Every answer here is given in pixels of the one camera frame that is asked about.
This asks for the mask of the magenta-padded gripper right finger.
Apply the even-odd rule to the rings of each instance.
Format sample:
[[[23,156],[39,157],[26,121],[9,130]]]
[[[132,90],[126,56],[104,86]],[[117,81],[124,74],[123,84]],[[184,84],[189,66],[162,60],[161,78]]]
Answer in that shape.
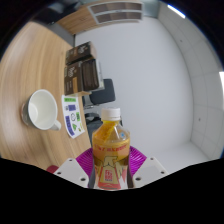
[[[168,175],[155,157],[146,157],[134,147],[130,147],[129,172],[134,188],[141,188]]]

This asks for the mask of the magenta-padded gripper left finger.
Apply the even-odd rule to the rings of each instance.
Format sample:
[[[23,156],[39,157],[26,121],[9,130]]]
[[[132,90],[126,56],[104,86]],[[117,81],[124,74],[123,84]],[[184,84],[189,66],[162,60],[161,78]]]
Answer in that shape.
[[[77,158],[68,158],[54,174],[81,187],[93,188],[94,161],[92,149],[87,149]]]

